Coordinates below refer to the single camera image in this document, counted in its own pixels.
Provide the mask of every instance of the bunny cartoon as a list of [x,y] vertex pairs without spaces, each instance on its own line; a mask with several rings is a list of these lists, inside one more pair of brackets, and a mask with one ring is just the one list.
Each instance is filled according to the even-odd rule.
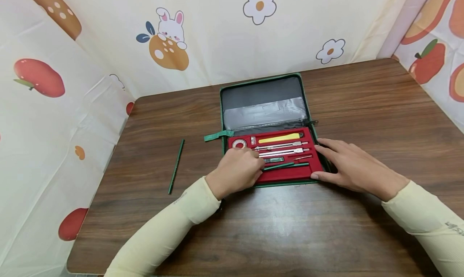
[[158,25],[159,38],[162,40],[172,39],[177,43],[180,49],[186,49],[187,45],[184,42],[184,29],[182,28],[182,24],[184,23],[183,12],[176,12],[174,19],[171,19],[169,12],[162,7],[157,8],[156,13],[161,20]]

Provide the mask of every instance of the wooden table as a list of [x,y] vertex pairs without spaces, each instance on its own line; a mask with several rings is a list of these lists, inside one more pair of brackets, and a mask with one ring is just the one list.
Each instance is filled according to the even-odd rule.
[[[464,136],[399,63],[375,60],[301,74],[319,136],[356,143],[464,216]],[[70,272],[103,274],[138,228],[216,167],[220,141],[205,143],[203,136],[221,128],[219,88],[137,100],[74,243]],[[156,274],[438,276],[378,199],[323,184],[231,195]]]

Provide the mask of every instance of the white flower print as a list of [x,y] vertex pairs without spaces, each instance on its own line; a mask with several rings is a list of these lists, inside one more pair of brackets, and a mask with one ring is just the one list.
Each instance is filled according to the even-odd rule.
[[317,53],[316,58],[321,60],[321,64],[329,63],[333,58],[339,58],[343,54],[343,46],[345,46],[344,39],[331,39],[328,40],[323,48]]
[[260,25],[266,17],[270,17],[277,9],[274,0],[248,0],[243,6],[246,17],[252,17],[253,23]]

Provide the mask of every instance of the red foam insert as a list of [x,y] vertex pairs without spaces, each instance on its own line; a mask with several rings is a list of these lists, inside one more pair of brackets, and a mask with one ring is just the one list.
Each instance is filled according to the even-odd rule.
[[[283,141],[276,141],[276,142],[268,142],[268,143],[259,143],[260,139],[268,139],[271,137],[278,137],[278,136],[284,136],[292,133],[302,133],[303,137],[300,139],[292,139],[292,140],[283,140]],[[256,145],[251,145],[251,137],[254,136],[256,137]],[[296,141],[301,141],[301,142],[308,142],[306,145],[301,145],[301,146],[292,146],[292,147],[285,147],[285,148],[276,148],[272,149],[271,151],[268,150],[262,150],[258,151],[259,153],[265,153],[265,152],[274,152],[274,151],[285,151],[289,149],[297,149],[297,148],[303,148],[303,149],[309,149],[309,151],[304,151],[302,153],[296,153],[296,154],[287,154],[287,155],[279,155],[279,156],[264,156],[263,158],[275,158],[275,157],[283,157],[284,161],[281,162],[272,162],[272,163],[266,163],[266,167],[268,166],[274,166],[278,164],[283,164],[287,162],[295,162],[295,163],[305,163],[308,162],[308,166],[302,166],[302,167],[288,167],[288,168],[279,168],[277,170],[269,170],[269,171],[264,171],[263,174],[259,177],[257,180],[257,183],[264,183],[264,182],[282,182],[285,180],[304,180],[308,179],[311,176],[311,173],[314,171],[323,171],[321,162],[319,158],[317,157],[317,152],[314,149],[314,142],[311,137],[311,133],[309,131],[308,127],[303,127],[303,128],[296,128],[296,129],[289,129],[289,130],[281,130],[281,131],[274,131],[274,132],[267,132],[267,133],[260,133],[260,134],[250,134],[250,135],[243,135],[243,136],[236,136],[236,137],[230,137],[227,140],[227,144],[229,148],[232,148],[232,143],[237,140],[237,139],[242,139],[246,142],[246,146],[248,148],[256,148],[257,146],[269,146],[269,145],[280,145],[284,143],[293,143]],[[294,160],[295,158],[303,157],[303,156],[309,156],[312,155],[312,157],[308,158],[303,158],[300,160]]]

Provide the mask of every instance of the cream arm sleeve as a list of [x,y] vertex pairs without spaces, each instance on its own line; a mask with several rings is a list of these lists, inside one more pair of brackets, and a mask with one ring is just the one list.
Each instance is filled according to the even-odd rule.
[[205,177],[193,183],[174,203],[156,214],[122,246],[105,277],[150,276],[179,245],[189,229],[219,208]]
[[443,277],[464,277],[464,221],[435,195],[411,181],[382,206],[416,237]]

